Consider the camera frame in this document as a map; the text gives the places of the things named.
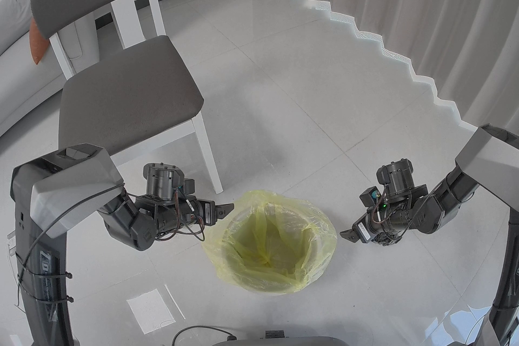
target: gray chair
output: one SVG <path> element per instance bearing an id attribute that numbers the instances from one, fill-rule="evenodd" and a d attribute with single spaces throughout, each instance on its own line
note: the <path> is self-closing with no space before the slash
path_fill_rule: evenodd
<path id="1" fill-rule="evenodd" d="M 123 51 L 75 73 L 56 33 L 110 3 Z M 50 38 L 67 77 L 59 147 L 89 142 L 116 165 L 195 133 L 216 193 L 222 185 L 204 127 L 204 99 L 170 39 L 158 0 L 149 0 L 159 36 L 145 40 L 133 0 L 31 0 L 38 29 Z"/>

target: yellow plastic bag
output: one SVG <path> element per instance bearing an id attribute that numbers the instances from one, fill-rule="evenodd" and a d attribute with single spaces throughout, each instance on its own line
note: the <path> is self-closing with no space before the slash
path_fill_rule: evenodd
<path id="1" fill-rule="evenodd" d="M 321 277 L 336 244 L 332 223 L 310 202 L 253 190 L 206 228 L 202 246 L 224 281 L 285 294 Z"/>

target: white chair leg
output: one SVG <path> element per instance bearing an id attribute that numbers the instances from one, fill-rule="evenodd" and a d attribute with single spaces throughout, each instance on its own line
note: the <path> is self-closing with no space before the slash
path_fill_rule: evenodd
<path id="1" fill-rule="evenodd" d="M 209 145 L 207 132 L 205 131 L 202 112 L 199 112 L 196 116 L 194 116 L 191 119 L 191 121 L 193 122 L 193 127 L 195 128 L 195 134 L 198 139 L 198 144 L 200 145 L 200 150 L 202 151 L 202 155 L 204 156 L 205 166 L 209 171 L 209 176 L 211 177 L 211 182 L 213 183 L 214 191 L 217 194 L 219 194 L 223 192 L 224 189 L 222 188 L 222 183 L 220 182 L 217 165 L 214 163 L 213 152 L 211 151 L 211 146 Z"/>

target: tiled floor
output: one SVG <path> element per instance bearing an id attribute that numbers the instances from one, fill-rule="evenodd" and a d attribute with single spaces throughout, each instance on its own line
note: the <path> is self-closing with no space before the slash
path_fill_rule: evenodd
<path id="1" fill-rule="evenodd" d="M 433 104 L 428 85 L 412 82 L 405 64 L 383 56 L 378 42 L 357 39 L 352 25 L 330 20 L 316 2 L 160 5 L 166 31 L 204 95 L 225 191 L 214 194 L 196 139 L 187 136 L 120 168 L 132 193 L 145 191 L 142 165 L 164 161 L 196 180 L 199 197 L 231 202 L 247 190 L 270 189 L 312 201 L 342 231 L 362 214 L 358 195 L 377 184 L 382 164 L 409 158 L 415 183 L 431 189 L 471 136 L 450 109 Z M 154 36 L 149 9 L 139 15 L 146 37 Z M 98 35 L 102 57 L 120 49 L 113 25 Z M 59 100 L 50 98 L 0 137 L 0 235 L 14 228 L 12 168 L 58 145 Z M 465 341 L 497 288 L 506 217 L 507 208 L 480 189 L 433 235 L 408 232 L 385 248 L 340 239 L 315 283 L 292 295 L 262 296 L 219 280 L 194 238 L 179 235 L 136 252 L 111 239 L 92 215 L 69 232 L 72 329 L 83 345 L 169 344 L 194 324 L 225 327 L 239 339 L 283 329 L 291 337 L 335 336 L 350 346 Z M 0 344 L 29 346 L 6 260 L 0 278 Z M 154 289 L 176 322 L 145 335 L 127 300 Z M 192 330 L 178 344 L 224 339 Z"/>

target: white sofa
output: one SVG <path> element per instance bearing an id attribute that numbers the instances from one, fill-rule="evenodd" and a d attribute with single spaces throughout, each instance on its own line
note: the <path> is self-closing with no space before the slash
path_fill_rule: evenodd
<path id="1" fill-rule="evenodd" d="M 76 71 L 99 61 L 93 13 L 58 32 Z M 49 46 L 38 65 L 29 48 L 29 32 L 0 55 L 0 136 L 29 111 L 61 90 L 65 77 Z"/>

